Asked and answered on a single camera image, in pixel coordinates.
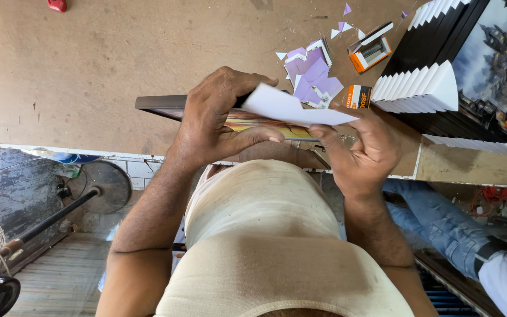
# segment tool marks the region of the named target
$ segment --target blue jeans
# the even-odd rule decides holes
[[[463,275],[478,280],[474,260],[489,242],[482,226],[426,182],[388,179],[383,191],[400,194],[410,208],[386,203],[393,221],[436,248]]]

